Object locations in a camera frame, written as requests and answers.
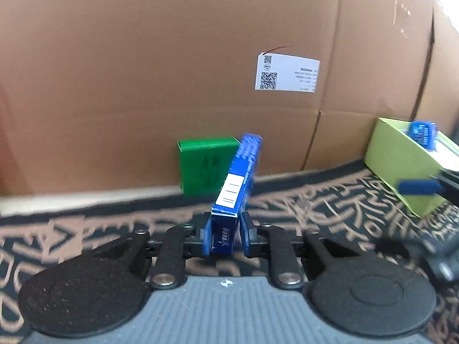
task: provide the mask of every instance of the green box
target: green box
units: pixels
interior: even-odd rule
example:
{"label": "green box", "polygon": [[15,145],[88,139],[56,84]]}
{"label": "green box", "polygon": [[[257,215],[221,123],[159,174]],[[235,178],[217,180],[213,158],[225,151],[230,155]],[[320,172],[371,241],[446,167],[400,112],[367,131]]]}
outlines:
{"label": "green box", "polygon": [[218,193],[238,147],[235,138],[179,141],[185,195]]}
{"label": "green box", "polygon": [[[446,166],[444,157],[427,151],[412,140],[406,134],[409,125],[410,122],[379,118],[368,145],[365,164],[397,193],[412,212],[423,217],[445,199],[439,195],[402,196],[395,187],[402,179],[430,178],[436,176],[441,168],[451,167]],[[459,155],[459,147],[443,133],[438,132],[437,141]]]}

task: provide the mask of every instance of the round black pad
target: round black pad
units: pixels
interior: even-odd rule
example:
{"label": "round black pad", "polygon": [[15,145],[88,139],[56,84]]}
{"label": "round black pad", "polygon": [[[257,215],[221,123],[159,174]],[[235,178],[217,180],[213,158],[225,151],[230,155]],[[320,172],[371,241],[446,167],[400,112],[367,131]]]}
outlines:
{"label": "round black pad", "polygon": [[310,298],[333,325],[374,338],[422,328],[436,303],[422,276],[376,256],[337,259],[313,282]]}
{"label": "round black pad", "polygon": [[49,336],[79,338],[110,331],[135,316],[148,285],[118,259],[76,257],[38,273],[19,292],[25,322]]}

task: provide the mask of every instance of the gray gripper base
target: gray gripper base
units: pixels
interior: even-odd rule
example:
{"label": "gray gripper base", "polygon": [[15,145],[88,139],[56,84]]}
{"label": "gray gripper base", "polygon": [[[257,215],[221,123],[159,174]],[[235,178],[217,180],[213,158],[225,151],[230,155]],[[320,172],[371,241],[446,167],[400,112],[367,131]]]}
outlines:
{"label": "gray gripper base", "polygon": [[22,344],[428,344],[422,335],[372,340],[323,322],[303,296],[266,277],[188,277],[154,292],[143,310],[111,332],[58,339],[33,332]]}

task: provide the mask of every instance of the metal screw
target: metal screw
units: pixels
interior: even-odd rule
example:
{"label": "metal screw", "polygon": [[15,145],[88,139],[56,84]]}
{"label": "metal screw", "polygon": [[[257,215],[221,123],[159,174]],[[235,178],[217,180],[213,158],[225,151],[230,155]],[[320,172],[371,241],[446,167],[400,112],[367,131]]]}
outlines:
{"label": "metal screw", "polygon": [[283,284],[298,284],[301,282],[301,277],[297,273],[282,273],[279,274],[278,278]]}
{"label": "metal screw", "polygon": [[172,274],[161,273],[155,275],[152,281],[160,286],[169,286],[175,282],[175,277]]}

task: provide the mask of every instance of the patterned carpet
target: patterned carpet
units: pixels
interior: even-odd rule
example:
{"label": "patterned carpet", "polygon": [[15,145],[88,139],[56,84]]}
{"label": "patterned carpet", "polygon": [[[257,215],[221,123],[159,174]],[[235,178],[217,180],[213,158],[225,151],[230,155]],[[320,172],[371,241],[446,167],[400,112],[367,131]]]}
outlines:
{"label": "patterned carpet", "polygon": [[[29,330],[15,302],[22,283],[43,268],[137,229],[164,232],[193,222],[214,197],[182,196],[100,205],[61,213],[0,218],[0,343],[17,343]],[[259,183],[249,203],[254,222],[272,222],[289,232],[321,232],[371,250],[385,229],[405,238],[428,234],[444,239],[459,229],[459,209],[445,204],[419,219],[362,162],[332,170]],[[246,259],[190,259],[194,275],[265,275],[267,262]],[[419,270],[414,263],[408,268]],[[457,288],[439,292],[425,334],[435,343],[459,343]]]}

